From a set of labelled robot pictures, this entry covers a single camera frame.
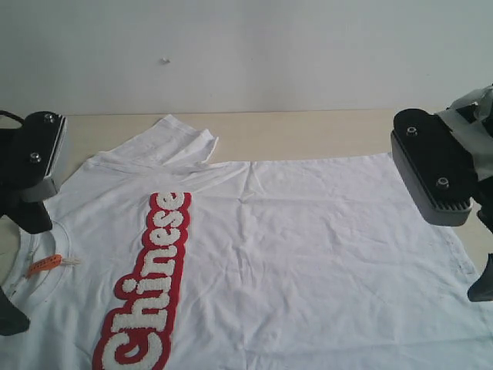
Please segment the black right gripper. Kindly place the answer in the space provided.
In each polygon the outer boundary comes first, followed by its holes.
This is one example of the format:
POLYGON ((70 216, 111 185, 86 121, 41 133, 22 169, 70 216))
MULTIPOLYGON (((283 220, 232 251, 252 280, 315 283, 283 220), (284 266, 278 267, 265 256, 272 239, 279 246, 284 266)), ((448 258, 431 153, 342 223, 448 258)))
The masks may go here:
POLYGON ((492 119, 476 120, 462 135, 477 174, 473 192, 473 199, 480 206, 477 216, 492 231, 492 135, 487 128, 492 128, 492 119))

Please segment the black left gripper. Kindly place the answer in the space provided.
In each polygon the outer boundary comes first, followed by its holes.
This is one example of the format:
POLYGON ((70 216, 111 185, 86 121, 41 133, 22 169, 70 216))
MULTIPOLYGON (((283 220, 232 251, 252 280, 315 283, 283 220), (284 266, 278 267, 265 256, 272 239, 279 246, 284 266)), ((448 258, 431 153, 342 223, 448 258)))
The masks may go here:
POLYGON ((1 117, 19 124, 17 128, 1 129, 1 215, 7 214, 29 234, 49 231, 52 221, 44 202, 22 199, 22 191, 35 184, 35 171, 29 168, 28 155, 29 137, 34 128, 25 123, 28 116, 22 118, 2 110, 1 117))

